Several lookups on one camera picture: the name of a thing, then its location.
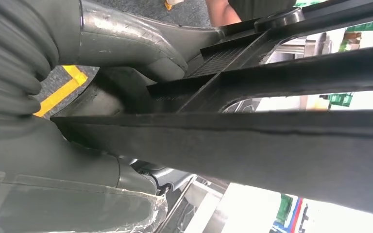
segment black frame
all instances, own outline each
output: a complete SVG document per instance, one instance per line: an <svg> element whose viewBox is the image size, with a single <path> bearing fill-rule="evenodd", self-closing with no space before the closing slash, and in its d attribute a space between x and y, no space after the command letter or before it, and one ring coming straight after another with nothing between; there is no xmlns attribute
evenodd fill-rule
<svg viewBox="0 0 373 233"><path fill-rule="evenodd" d="M305 21L237 39L253 41L215 75L148 87L141 115L52 120L89 147L373 213L373 111L220 114L249 97L373 90L373 48L262 64L291 39L373 21L373 1L304 13Z"/></svg>

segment gray carpet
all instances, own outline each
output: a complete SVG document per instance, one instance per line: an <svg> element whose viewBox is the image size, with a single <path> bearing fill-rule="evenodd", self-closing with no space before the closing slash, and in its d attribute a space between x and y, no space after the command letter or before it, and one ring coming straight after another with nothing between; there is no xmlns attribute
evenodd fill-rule
<svg viewBox="0 0 373 233"><path fill-rule="evenodd" d="M95 2L135 15L184 26L210 27L205 0L185 0L170 11L164 0L94 0Z"/></svg>

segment yellow tape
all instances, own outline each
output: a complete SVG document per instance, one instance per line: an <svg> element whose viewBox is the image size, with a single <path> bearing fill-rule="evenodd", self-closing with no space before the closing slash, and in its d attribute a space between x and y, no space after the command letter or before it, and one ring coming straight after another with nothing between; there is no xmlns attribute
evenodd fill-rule
<svg viewBox="0 0 373 233"><path fill-rule="evenodd" d="M58 90L48 96L41 102L41 110L35 113L37 117L42 117L57 104L59 104L63 99L69 96L74 90L82 86L88 77L82 73L76 66L63 66L67 73L72 77L66 84L61 86Z"/></svg>

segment clear plastic wrap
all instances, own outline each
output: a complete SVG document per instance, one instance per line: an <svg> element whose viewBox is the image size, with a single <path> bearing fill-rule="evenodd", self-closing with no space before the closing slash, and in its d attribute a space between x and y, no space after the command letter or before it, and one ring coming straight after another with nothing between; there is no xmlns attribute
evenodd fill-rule
<svg viewBox="0 0 373 233"><path fill-rule="evenodd" d="M165 197L0 172L0 233L153 233Z"/></svg>

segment person's arm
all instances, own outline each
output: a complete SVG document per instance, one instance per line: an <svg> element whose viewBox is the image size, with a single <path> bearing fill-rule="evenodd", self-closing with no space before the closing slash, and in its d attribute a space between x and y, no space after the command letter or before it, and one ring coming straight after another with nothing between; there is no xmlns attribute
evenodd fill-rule
<svg viewBox="0 0 373 233"><path fill-rule="evenodd" d="M214 27L241 22L228 0L205 0L209 19Z"/></svg>

